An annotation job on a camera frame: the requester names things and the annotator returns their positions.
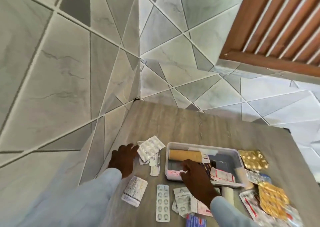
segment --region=blue and red packet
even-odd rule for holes
[[[206,227],[207,221],[192,214],[186,216],[186,227]]]

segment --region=tiled wall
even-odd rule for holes
[[[143,100],[288,128],[320,183],[320,78],[227,60],[213,72],[143,62]]]
[[[141,58],[210,71],[241,2],[139,0]]]
[[[0,0],[0,220],[93,179],[139,97],[138,0]]]

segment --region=person's left hand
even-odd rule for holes
[[[133,161],[137,155],[138,145],[121,145],[118,150],[112,151],[108,168],[116,168],[122,173],[122,179],[128,177],[133,170]]]

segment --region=long-sleeved shirt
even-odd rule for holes
[[[19,224],[1,226],[98,227],[121,178],[122,174],[118,169],[109,168],[98,178],[82,184],[67,196],[49,201],[41,209],[30,211]],[[220,227],[258,226],[221,196],[211,201],[210,209]]]

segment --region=white metal bar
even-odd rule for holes
[[[271,31],[272,28],[274,27],[275,23],[278,21],[279,17],[281,16],[283,10],[285,9],[285,7],[287,6],[287,4],[288,4],[289,1],[290,1],[290,0],[285,0],[285,2],[282,4],[280,10],[278,11],[276,17],[275,17],[274,20],[272,21],[270,27],[269,27],[268,30],[266,31],[263,39],[261,40],[261,42],[260,42],[258,48],[256,49],[256,51],[254,52],[254,54],[257,54],[257,53],[259,52],[261,46],[262,46],[263,43],[266,41],[266,38],[268,37],[270,31]]]
[[[297,6],[297,8],[294,10],[294,13],[291,14],[289,20],[287,21],[287,23],[285,24],[285,26],[282,28],[281,32],[278,34],[277,38],[275,39],[275,41],[273,42],[272,46],[270,47],[269,51],[267,52],[266,56],[269,56],[271,54],[271,52],[273,51],[273,49],[275,48],[275,46],[277,45],[277,43],[279,42],[279,40],[281,39],[282,35],[285,33],[285,31],[287,30],[287,28],[290,26],[291,22],[294,20],[294,18],[296,17],[296,15],[298,14],[298,12],[300,11],[300,9],[302,8],[302,6],[306,3],[307,0],[301,0],[301,2],[299,3],[299,5]]]
[[[289,48],[293,45],[293,43],[297,40],[297,38],[299,37],[299,35],[302,33],[302,31],[305,30],[306,26],[308,26],[308,24],[310,23],[310,21],[314,18],[314,16],[316,15],[316,13],[319,11],[320,9],[320,2],[318,3],[318,5],[316,6],[316,8],[312,11],[312,13],[310,14],[310,16],[308,17],[308,19],[304,22],[304,24],[301,26],[301,28],[299,29],[299,31],[294,35],[294,37],[292,38],[292,40],[290,41],[290,43],[286,46],[286,48],[282,51],[281,55],[278,57],[279,59],[281,59],[286,52],[289,50]]]
[[[310,64],[313,62],[313,60],[320,54],[320,47],[318,50],[313,54],[313,56],[307,61],[307,64]]]
[[[301,53],[310,45],[310,43],[317,37],[317,35],[320,32],[320,26],[317,28],[317,30],[313,33],[313,35],[308,39],[308,41],[303,45],[303,47],[300,49],[300,51],[295,55],[295,57],[292,59],[292,61],[295,61]]]
[[[248,45],[249,45],[249,43],[250,43],[250,41],[251,41],[254,33],[257,31],[258,26],[260,25],[260,23],[261,23],[264,15],[266,14],[266,12],[267,12],[267,10],[268,10],[268,8],[269,8],[269,6],[270,6],[270,4],[271,4],[272,1],[273,1],[273,0],[269,0],[268,3],[266,4],[266,6],[265,6],[265,8],[264,8],[264,10],[263,10],[263,12],[262,12],[262,14],[260,15],[259,20],[257,21],[256,25],[254,26],[254,30],[251,32],[250,37],[249,37],[249,39],[247,40],[247,43],[246,43],[246,45],[245,45],[244,48],[243,48],[242,52],[245,52],[245,50],[248,48]]]

